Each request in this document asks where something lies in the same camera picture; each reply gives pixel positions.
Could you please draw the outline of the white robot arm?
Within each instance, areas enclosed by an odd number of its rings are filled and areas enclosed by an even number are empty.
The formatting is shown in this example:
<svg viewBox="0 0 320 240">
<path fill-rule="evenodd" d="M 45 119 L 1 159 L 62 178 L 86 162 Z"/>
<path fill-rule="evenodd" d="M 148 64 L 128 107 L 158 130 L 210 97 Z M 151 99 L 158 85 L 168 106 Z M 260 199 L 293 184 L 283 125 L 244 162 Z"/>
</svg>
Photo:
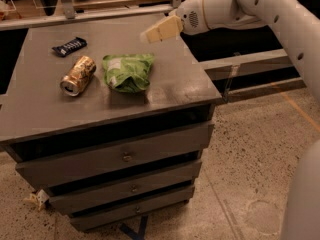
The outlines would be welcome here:
<svg viewBox="0 0 320 240">
<path fill-rule="evenodd" d="M 297 0 L 185 0 L 142 32 L 147 43 L 180 33 L 268 26 L 309 92 L 320 101 L 320 20 Z M 298 162 L 288 193 L 280 240 L 320 240 L 320 141 Z"/>
</svg>

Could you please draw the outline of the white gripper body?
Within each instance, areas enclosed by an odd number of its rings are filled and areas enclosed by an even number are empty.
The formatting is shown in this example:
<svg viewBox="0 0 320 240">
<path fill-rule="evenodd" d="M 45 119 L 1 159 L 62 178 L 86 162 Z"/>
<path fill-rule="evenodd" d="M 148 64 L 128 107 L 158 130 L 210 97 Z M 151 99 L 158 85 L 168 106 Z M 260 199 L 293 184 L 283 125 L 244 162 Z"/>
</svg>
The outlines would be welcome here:
<svg viewBox="0 0 320 240">
<path fill-rule="evenodd" d="M 176 9 L 175 14 L 181 18 L 183 32 L 187 35 L 196 35 L 207 32 L 203 0 L 185 0 Z"/>
</svg>

